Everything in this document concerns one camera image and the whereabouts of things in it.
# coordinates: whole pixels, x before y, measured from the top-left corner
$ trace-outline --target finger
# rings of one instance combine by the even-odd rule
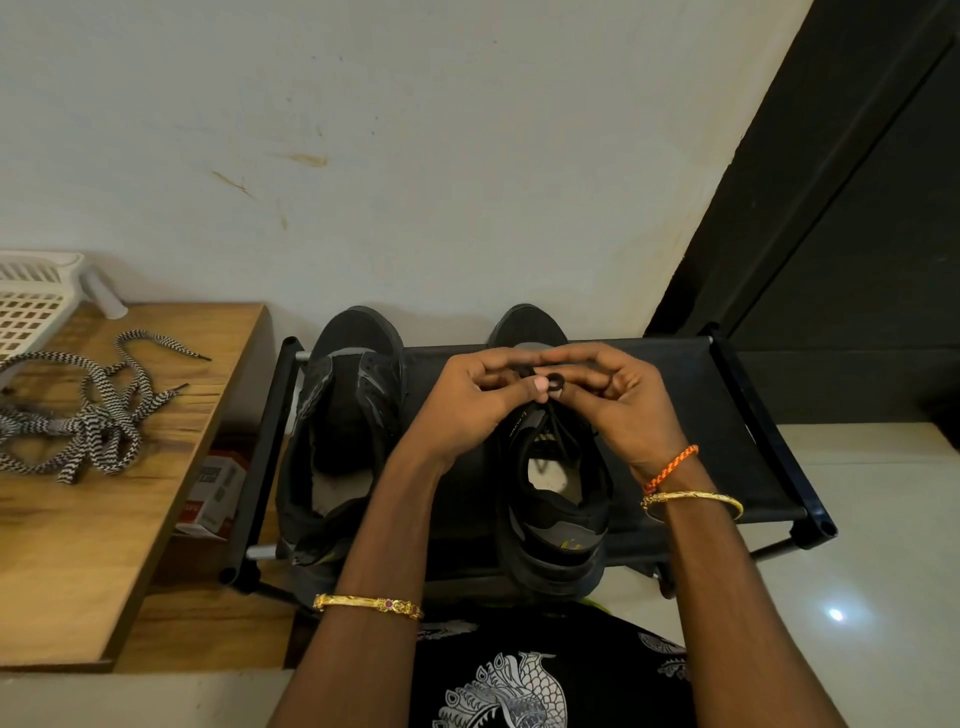
[[[565,404],[572,410],[579,412],[587,418],[588,422],[594,427],[597,426],[597,418],[605,406],[613,406],[606,400],[601,400],[596,395],[591,394],[577,384],[567,383],[560,392],[551,393],[550,397]]]
[[[548,386],[545,376],[526,376],[503,389],[487,392],[484,397],[496,402],[498,419],[502,420],[528,401],[546,401]]]
[[[455,358],[460,357],[463,357],[463,363],[474,379],[485,372],[495,372],[517,364],[540,363],[540,352],[529,349],[483,349],[480,352],[459,354]]]
[[[480,389],[500,389],[519,381],[520,375],[512,369],[481,375],[474,380]]]
[[[579,384],[587,389],[603,392],[610,387],[612,377],[606,372],[599,372],[581,364],[566,364],[562,367],[537,367],[534,371],[539,375],[559,374],[564,381]]]
[[[542,364],[563,364],[564,362],[595,361],[604,369],[616,372],[631,362],[636,362],[629,354],[614,349],[609,344],[592,341],[585,344],[567,344],[556,349],[544,349],[540,354]]]

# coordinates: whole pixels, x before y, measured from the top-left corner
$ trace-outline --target zigzag patterned shoelace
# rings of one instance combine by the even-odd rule
[[[0,451],[0,471],[24,475],[59,471],[57,482],[71,485],[85,461],[107,474],[121,473],[128,468],[139,454],[142,443],[136,426],[187,386],[182,384],[165,392],[154,392],[150,375],[124,349],[124,344],[136,339],[153,341],[186,356],[210,361],[208,357],[190,351],[169,336],[159,336],[138,328],[125,331],[113,340],[114,348],[120,353],[120,361],[107,367],[85,356],[61,352],[25,352],[0,363],[0,374],[14,364],[30,360],[70,364],[87,370],[80,384],[81,406],[73,417],[56,418],[29,411],[22,405],[13,406],[0,401],[0,448],[11,438],[22,435],[71,438],[60,452],[36,465],[28,465],[12,454]],[[118,393],[110,377],[127,368],[133,371],[133,381],[123,393]],[[90,384],[99,392],[99,402],[89,397]],[[139,403],[134,407],[133,400],[137,395]]]

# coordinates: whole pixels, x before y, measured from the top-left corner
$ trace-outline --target white graphic print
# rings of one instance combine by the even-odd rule
[[[660,667],[657,668],[657,672],[661,675],[666,675],[667,677],[679,677],[681,680],[686,679],[686,660],[684,659],[674,659],[667,660]]]
[[[476,624],[463,621],[462,619],[438,622],[422,621],[420,623],[420,631],[417,633],[417,642],[422,642],[423,640],[442,640],[444,637],[466,635],[476,631]]]
[[[520,661],[501,652],[486,667],[478,667],[476,680],[446,692],[446,705],[433,728],[476,728],[503,713],[510,728],[566,728],[566,697],[556,678],[541,660],[553,655],[520,652]]]
[[[652,649],[654,652],[659,652],[661,655],[685,655],[686,648],[680,647],[678,644],[664,640],[657,635],[648,635],[643,632],[639,634],[640,641],[643,643],[644,647]]]
[[[654,652],[659,652],[661,655],[686,654],[686,649],[684,647],[680,647],[678,644],[673,644],[672,642],[657,637],[656,635],[647,635],[643,632],[640,632],[638,636],[640,637],[640,641],[643,643],[644,647],[652,649]],[[685,680],[686,660],[683,658],[667,660],[657,668],[657,672],[659,672],[661,675],[666,675],[667,677],[677,677],[681,680]]]

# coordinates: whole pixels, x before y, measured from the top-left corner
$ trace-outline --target black sneaker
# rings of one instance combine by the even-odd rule
[[[307,607],[334,587],[399,440],[402,352],[389,321],[354,306],[330,320],[310,353],[276,485],[293,591]]]
[[[523,303],[506,313],[487,345],[566,343],[550,316]],[[500,424],[492,441],[500,566],[536,594],[588,595],[603,576],[612,498],[612,480],[592,428],[552,400],[528,402]]]

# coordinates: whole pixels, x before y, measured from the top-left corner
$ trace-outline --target forearm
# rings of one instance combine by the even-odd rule
[[[336,594],[420,604],[430,508],[442,465],[397,445],[374,489]],[[330,607],[273,717],[274,726],[405,726],[417,622]]]
[[[667,490],[715,490],[690,460]],[[725,505],[666,507],[697,720],[730,726],[843,726],[767,593]]]

